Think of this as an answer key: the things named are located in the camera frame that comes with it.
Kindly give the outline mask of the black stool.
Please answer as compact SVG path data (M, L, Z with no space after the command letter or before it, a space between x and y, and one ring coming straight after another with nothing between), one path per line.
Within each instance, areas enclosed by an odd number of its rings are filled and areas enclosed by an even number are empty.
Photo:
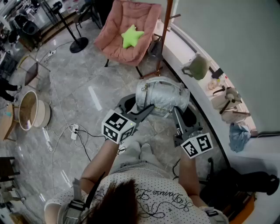
M12 181L13 176L20 175L19 171L14 171L12 160L15 161L15 157L0 157L0 182Z

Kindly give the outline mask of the brown wooden coat rack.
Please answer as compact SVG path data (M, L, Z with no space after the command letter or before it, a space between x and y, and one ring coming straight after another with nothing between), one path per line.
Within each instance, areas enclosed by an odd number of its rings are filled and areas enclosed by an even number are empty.
M167 32L170 32L170 30L168 29L168 24L169 21L173 18L176 17L180 17L180 14L176 14L174 16L171 16L171 11L172 11L172 5L173 5L173 0L168 0L167 1L167 8L166 8L166 12L165 12L165 19L164 19L164 26L163 26L163 32L161 36L159 37L159 42L161 43L161 46L157 48L156 53L157 53L157 65L156 65L156 69L146 75L142 75L141 72L138 72L140 75L140 79L144 79L144 78L148 78L151 75L155 75L155 76L160 76L160 72L161 72L161 61L163 60L163 47L164 47L164 43L165 43L165 38L166 38L166 34Z

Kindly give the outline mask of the black office chair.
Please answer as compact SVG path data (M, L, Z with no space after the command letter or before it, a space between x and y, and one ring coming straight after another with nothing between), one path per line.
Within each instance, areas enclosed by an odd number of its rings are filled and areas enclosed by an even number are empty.
M255 193L274 194L280 178L259 171L240 174L233 168L214 173L214 161L208 158L210 172L206 181L200 183L204 188L200 198L209 206L223 212L230 224L242 224L254 210Z

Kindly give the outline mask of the white cloth bag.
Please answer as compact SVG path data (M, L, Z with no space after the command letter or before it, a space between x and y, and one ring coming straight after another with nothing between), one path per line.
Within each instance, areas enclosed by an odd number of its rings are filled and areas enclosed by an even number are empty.
M241 112L236 110L225 110L221 114L221 119L227 124L240 123L245 121L251 114L249 112Z

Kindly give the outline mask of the wooden stool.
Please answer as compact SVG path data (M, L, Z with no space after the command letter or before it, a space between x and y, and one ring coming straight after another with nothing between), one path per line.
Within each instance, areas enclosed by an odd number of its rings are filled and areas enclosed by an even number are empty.
M9 135L13 128L16 126L16 124L19 124L19 120L15 116L15 110L18 109L18 106L14 106L13 104L8 104L6 114L2 116L1 122L0 122L0 140L9 140L12 142L16 142L16 140L13 140L9 138Z

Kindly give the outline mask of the pink cushioned chair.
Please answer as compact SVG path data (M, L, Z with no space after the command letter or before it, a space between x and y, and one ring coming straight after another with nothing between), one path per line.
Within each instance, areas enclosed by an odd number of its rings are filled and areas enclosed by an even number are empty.
M138 67L152 41L152 35L161 14L161 5L114 0L95 46L110 60ZM123 34L131 27L143 35L135 46L123 47Z

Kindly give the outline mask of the person's white dotted shirt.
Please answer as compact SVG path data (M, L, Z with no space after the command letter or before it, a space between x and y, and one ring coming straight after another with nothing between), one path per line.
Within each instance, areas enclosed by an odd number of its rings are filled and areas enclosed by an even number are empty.
M78 224L229 224L228 218L209 206L196 207L179 182L157 166L140 160L101 175L87 194L82 190L85 213ZM73 187L45 205L46 224L63 224Z

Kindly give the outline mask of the blue cloth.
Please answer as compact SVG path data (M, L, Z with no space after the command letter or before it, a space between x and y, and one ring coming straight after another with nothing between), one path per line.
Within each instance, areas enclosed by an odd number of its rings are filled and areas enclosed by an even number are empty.
M247 126L240 125L237 123L230 124L229 147L232 151L236 153L243 151L250 137L251 137L251 133Z

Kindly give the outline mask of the white window ledge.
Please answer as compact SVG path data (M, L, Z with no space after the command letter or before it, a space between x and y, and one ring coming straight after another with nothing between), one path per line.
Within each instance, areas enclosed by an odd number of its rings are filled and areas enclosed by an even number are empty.
M218 138L220 140L226 139L229 134L229 124L224 122L219 111L213 108L211 99L214 90L208 89L208 83L212 80L212 73L219 69L218 64L189 35L174 24L168 27L162 54L165 61L191 91ZM182 72L184 65L191 62L196 54L200 54L210 63L207 74L201 80L196 80Z

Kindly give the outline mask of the beige tote bag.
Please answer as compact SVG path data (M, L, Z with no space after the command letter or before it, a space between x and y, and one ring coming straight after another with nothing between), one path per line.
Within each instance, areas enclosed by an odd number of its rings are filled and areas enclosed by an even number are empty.
M216 95L211 99L213 108L219 110L219 114L223 114L226 110L242 103L241 96L237 92L236 88L222 87L222 89L213 92L213 96L219 92L221 92L221 94Z

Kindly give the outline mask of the person's right leg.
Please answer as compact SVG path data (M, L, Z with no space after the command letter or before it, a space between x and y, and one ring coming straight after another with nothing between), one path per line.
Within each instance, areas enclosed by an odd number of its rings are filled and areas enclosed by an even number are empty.
M154 166L157 166L159 168L163 168L162 164L159 162L159 160L154 155L150 144L145 143L141 146L140 149L141 149L141 153L139 155L139 159L146 161L150 164L153 164Z

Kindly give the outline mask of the silver puffy bag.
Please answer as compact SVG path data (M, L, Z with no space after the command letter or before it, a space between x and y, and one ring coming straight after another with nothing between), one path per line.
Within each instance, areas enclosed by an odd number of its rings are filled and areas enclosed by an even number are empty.
M136 106L140 111L154 105L152 115L167 118L177 106L185 111L189 104L190 92L184 84L160 76L141 79L136 86Z

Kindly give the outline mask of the person's right forearm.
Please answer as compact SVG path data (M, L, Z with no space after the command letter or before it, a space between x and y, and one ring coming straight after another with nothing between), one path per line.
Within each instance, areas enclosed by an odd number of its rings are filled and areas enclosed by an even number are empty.
M184 188L196 207L206 206L200 198L200 183L196 172L196 160L195 158L190 159L183 150L181 150L178 183Z

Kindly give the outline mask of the dark grey bag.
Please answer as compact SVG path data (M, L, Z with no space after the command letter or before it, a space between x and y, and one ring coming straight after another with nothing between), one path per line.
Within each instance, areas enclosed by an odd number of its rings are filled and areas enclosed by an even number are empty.
M152 57L155 57L158 62L161 62L163 60L163 46L164 42L162 41L162 36L154 34L157 38L155 40L152 40L150 43L150 46L148 48L148 54Z

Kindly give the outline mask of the metal frame side table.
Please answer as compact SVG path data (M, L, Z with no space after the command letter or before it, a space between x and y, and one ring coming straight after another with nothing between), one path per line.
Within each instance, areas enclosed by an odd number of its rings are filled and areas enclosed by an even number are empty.
M27 58L31 58L35 63L28 69L26 70L22 64L25 62L25 60ZM33 90L35 91L39 91L39 89L37 89L36 87L33 87L31 85L31 82L34 80L34 79L37 79L37 80L40 80L40 78L42 78L40 75L39 75L39 66L43 67L44 69L46 69L48 72L51 72L51 70L49 68L47 68L46 66L44 66L41 62L39 62L37 59L35 59L34 57L32 57L31 55L26 55L24 56L17 68L20 68L22 69L23 71L25 71L25 80L24 80L24 85L25 86L28 86L30 88L32 88Z

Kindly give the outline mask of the person's left leg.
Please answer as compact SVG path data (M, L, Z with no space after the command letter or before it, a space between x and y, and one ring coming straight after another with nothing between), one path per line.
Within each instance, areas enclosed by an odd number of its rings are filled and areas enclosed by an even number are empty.
M140 161L141 147L137 141L132 142L127 150L119 155L120 167L135 165Z

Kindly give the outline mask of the black cart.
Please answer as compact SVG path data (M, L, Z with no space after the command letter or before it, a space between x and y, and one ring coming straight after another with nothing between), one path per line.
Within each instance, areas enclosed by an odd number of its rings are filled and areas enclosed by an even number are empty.
M23 11L17 13L9 20L11 34L19 36L19 42L28 50L38 48L42 41L41 31L38 26L28 18L28 14Z

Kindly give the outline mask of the small beige plush toy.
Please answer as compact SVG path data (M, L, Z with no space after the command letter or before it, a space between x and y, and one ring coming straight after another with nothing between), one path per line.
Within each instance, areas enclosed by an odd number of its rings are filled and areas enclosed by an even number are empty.
M220 83L220 79L212 79L208 84L207 84L207 88L209 90L214 90L215 88L217 88L219 86Z

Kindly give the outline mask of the person's left forearm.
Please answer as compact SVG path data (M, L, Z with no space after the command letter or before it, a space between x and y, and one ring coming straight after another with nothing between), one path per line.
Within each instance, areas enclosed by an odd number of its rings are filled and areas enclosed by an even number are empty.
M80 178L80 187L87 194L103 173L107 176L117 156L119 144L106 140L97 155L87 165Z

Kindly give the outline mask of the round wooden glass-top table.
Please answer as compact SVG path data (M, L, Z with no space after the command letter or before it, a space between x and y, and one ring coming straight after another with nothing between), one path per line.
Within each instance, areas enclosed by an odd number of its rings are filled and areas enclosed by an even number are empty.
M32 127L43 128L50 120L50 106L39 100L34 91L28 91L19 106L19 123L23 130L28 131Z

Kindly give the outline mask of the grey shoulder harness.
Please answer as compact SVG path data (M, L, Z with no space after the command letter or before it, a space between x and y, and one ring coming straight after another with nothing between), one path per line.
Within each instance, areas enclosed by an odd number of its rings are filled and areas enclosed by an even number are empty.
M62 217L63 224L78 224L79 219L85 213L85 202L82 197L82 189L80 181L74 179L73 181L73 199L66 206Z

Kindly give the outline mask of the person's leg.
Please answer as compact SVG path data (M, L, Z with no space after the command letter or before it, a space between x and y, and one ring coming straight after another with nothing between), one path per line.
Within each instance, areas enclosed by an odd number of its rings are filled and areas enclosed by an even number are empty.
M132 142L127 150L119 155L120 167L135 165L140 161L141 147L137 141Z
M157 166L159 168L163 168L162 164L159 162L159 160L154 155L150 144L145 143L141 146L140 149L141 149L141 153L139 155L139 159L146 161L150 164L153 164L154 166Z

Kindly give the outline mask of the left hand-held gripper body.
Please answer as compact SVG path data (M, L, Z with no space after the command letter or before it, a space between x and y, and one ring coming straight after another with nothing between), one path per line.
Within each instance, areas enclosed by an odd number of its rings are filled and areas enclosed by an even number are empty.
M124 112L124 109L120 106L110 109L101 123L102 135L116 144L132 136L139 126L134 118L128 118L131 112L137 112L136 103L129 106L128 112Z

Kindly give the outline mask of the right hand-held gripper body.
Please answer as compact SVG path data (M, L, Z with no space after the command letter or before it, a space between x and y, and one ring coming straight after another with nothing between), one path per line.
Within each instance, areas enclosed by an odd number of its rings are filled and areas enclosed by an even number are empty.
M200 130L185 133L178 130L173 140L175 147L180 146L190 159L214 148L210 133L202 133Z

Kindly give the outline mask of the white power strip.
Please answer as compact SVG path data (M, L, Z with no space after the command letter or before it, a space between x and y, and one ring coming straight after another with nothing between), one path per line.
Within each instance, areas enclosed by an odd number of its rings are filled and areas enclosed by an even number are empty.
M78 128L79 128L78 124L73 124L72 125L72 131L71 131L71 139L72 140L76 140Z

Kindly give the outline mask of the green star pillow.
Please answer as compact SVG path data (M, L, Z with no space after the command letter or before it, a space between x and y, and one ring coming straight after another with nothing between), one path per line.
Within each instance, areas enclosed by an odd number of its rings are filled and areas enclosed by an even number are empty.
M135 47L138 43L139 38L144 34L144 31L137 31L135 25L131 25L126 32L121 34L123 38L122 47L124 49L130 46Z

